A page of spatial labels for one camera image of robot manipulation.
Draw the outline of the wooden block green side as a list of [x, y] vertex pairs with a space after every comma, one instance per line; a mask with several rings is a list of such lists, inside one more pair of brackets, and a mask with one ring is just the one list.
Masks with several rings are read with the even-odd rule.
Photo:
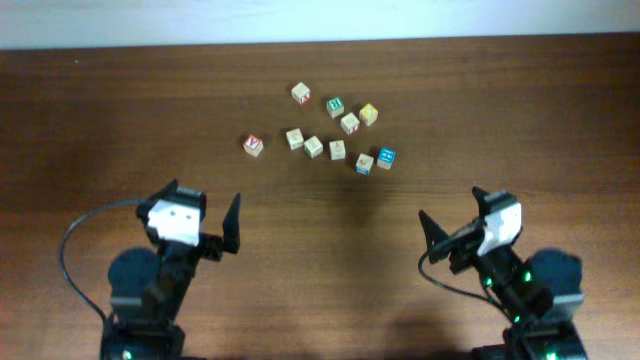
[[312, 137], [308, 138], [303, 143], [303, 147], [304, 147], [304, 150], [305, 150], [306, 154], [311, 159], [317, 157], [324, 150], [323, 144], [322, 144], [322, 142], [319, 140], [319, 138], [317, 136], [312, 136]]

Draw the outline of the blue top block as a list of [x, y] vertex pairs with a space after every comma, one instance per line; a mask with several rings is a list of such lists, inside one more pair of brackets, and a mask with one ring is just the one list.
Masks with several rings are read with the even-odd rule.
[[394, 150], [383, 147], [379, 151], [376, 164], [382, 169], [389, 170], [395, 161], [395, 157], [396, 152]]

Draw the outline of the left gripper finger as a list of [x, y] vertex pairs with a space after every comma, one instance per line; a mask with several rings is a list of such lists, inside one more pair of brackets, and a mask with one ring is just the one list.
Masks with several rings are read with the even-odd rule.
[[179, 186], [178, 180], [171, 180], [166, 186], [164, 186], [160, 191], [151, 195], [146, 199], [146, 202], [154, 202], [157, 200], [166, 199], [169, 195], [173, 194]]
[[228, 253], [237, 253], [240, 249], [239, 213], [241, 194], [237, 193], [223, 220], [223, 249]]

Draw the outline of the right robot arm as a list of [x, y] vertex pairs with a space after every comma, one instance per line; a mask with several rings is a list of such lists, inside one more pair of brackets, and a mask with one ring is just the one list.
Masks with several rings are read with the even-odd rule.
[[[425, 211], [418, 212], [426, 251], [418, 272], [433, 285], [483, 301], [509, 321], [503, 342], [476, 347], [473, 359], [586, 359], [573, 316], [584, 303], [582, 260], [548, 248], [523, 260], [513, 246], [523, 232], [522, 204], [507, 191], [489, 193], [477, 186], [472, 195], [478, 216], [448, 234]], [[426, 262], [447, 259], [452, 274], [475, 269], [482, 295], [444, 284], [424, 270]]]

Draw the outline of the wooden block blue side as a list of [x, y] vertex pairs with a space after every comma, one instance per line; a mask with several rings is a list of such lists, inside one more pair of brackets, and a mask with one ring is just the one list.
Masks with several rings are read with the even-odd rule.
[[361, 153], [356, 161], [355, 170], [362, 175], [369, 175], [374, 165], [375, 159], [369, 155]]

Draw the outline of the wooden block red drawing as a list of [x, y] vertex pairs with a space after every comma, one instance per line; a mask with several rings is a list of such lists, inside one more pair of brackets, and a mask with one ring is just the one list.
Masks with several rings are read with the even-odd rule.
[[343, 140], [335, 140], [329, 143], [330, 157], [332, 161], [342, 160], [346, 157], [346, 148]]

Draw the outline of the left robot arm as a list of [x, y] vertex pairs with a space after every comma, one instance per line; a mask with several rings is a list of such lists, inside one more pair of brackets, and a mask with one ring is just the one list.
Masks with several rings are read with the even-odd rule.
[[237, 194], [221, 235], [200, 229], [207, 208], [204, 193], [172, 180], [136, 204], [136, 217], [155, 247], [131, 248], [111, 263], [111, 314], [103, 326], [102, 359], [179, 359], [185, 333], [175, 323], [202, 259], [219, 262], [240, 249]]

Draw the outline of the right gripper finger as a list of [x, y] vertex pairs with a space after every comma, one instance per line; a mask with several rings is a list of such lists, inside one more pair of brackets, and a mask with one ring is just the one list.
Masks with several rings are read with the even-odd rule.
[[474, 186], [472, 188], [472, 195], [478, 205], [479, 215], [486, 216], [490, 210], [489, 201], [487, 200], [489, 193], [478, 186]]
[[448, 234], [424, 211], [418, 212], [427, 246], [434, 246], [448, 238]]

